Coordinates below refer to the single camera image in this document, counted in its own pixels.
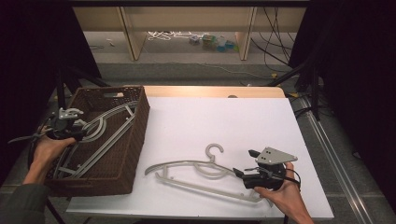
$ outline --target sleeve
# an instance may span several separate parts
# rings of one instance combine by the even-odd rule
[[[17,187],[0,210],[0,223],[45,223],[44,207],[49,192],[47,187],[38,184]]]

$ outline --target wrist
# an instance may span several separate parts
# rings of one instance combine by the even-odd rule
[[[34,161],[22,184],[44,184],[50,163]]]
[[[308,214],[301,214],[293,218],[298,224],[314,224],[312,217]]]

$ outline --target metal bracket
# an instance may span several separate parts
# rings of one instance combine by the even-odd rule
[[[59,108],[59,119],[78,119],[78,115],[84,114],[83,111],[76,108],[69,108],[64,110],[63,108]]]
[[[272,147],[266,147],[262,153],[257,157],[256,162],[266,165],[276,165],[287,161],[297,161],[296,156],[290,155],[286,152],[276,150]]]

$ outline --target wire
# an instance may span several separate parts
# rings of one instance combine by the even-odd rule
[[[250,38],[251,42],[253,42],[254,45],[257,46],[258,49],[262,50],[264,53],[269,54],[271,57],[275,58],[276,60],[278,60],[280,63],[283,63],[285,65],[288,65],[288,63],[282,61],[281,59],[277,58],[274,54],[268,52],[266,49],[263,49],[262,47],[260,47],[254,40],[253,38]]]
[[[87,217],[87,219],[85,219],[85,221],[82,224],[87,224],[88,222],[90,222],[91,219],[92,217]]]
[[[274,43],[270,42],[269,40],[265,39],[264,36],[262,36],[261,32],[259,32],[259,35],[262,37],[262,40],[264,40],[265,42],[268,42],[268,44],[270,44],[270,45],[273,45],[273,46],[276,46],[276,47],[280,47],[280,48],[285,48],[285,49],[291,49],[289,47],[281,46],[281,45],[274,44]]]
[[[295,42],[293,37],[291,37],[290,33],[288,32],[288,36],[290,37],[291,41]]]
[[[282,43],[282,39],[281,39],[281,37],[280,37],[279,24],[278,24],[278,22],[277,22],[278,7],[275,7],[275,20],[274,20],[274,24],[271,22],[271,19],[270,19],[270,17],[268,16],[268,13],[267,13],[265,7],[264,7],[263,9],[264,9],[264,12],[265,12],[265,16],[267,17],[267,20],[270,22],[270,25],[271,25],[271,29],[272,29],[271,36],[272,36],[272,34],[275,34],[275,36],[277,37],[277,39],[278,39],[278,41],[279,41],[279,43],[280,43],[280,46],[282,47],[282,51],[283,51],[283,53],[284,53],[286,59],[289,59],[290,56],[289,56],[289,54],[287,53],[287,51],[286,51],[286,49],[285,49],[285,46],[284,46],[283,43]]]
[[[61,215],[59,215],[59,213],[56,211],[50,199],[47,199],[47,207],[59,224],[65,224],[64,220],[62,219]]]
[[[286,169],[286,170],[292,171],[292,172],[294,172],[294,173],[298,176],[298,183],[299,183],[299,188],[300,188],[300,186],[301,186],[301,178],[300,178],[300,175],[299,175],[295,170],[291,170],[291,169]]]
[[[318,105],[318,110],[319,109],[321,109],[321,108],[327,108],[327,107],[329,107],[328,105]],[[308,111],[310,111],[310,110],[312,110],[313,109],[313,107],[312,106],[309,106],[309,107],[306,107],[306,108],[303,108],[303,109],[299,109],[299,110],[296,110],[296,111],[294,111],[294,114],[295,114],[295,117],[296,117],[296,119],[297,118],[299,118],[303,113],[306,113],[306,112],[308,112]]]
[[[146,53],[149,53],[149,52],[146,50],[145,47],[143,47],[143,50],[144,50]],[[164,63],[180,63],[180,62],[173,62],[173,61],[170,61],[170,62],[164,62]],[[252,73],[249,73],[249,72],[235,72],[235,71],[231,71],[231,70],[228,70],[228,69],[226,69],[226,68],[224,68],[224,67],[216,66],[216,65],[209,65],[209,64],[205,64],[205,63],[193,63],[193,64],[199,64],[199,65],[204,66],[204,67],[218,68],[218,69],[224,70],[224,71],[226,71],[226,72],[228,72],[228,73],[231,73],[231,74],[247,74],[247,75],[251,75],[251,76],[254,76],[254,77],[259,77],[259,78],[262,78],[262,79],[274,79],[273,77],[262,77],[262,76],[255,75],[255,74],[252,74]]]

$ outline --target hanger hook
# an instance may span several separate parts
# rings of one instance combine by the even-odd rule
[[[212,147],[217,147],[217,148],[220,150],[220,152],[223,152],[224,149],[223,149],[223,147],[222,147],[221,145],[216,144],[216,143],[209,144],[209,145],[206,147],[206,150],[205,150],[206,156],[209,157],[209,159],[210,159],[211,162],[215,162],[215,155],[213,155],[212,153],[210,153],[210,148],[212,148]]]

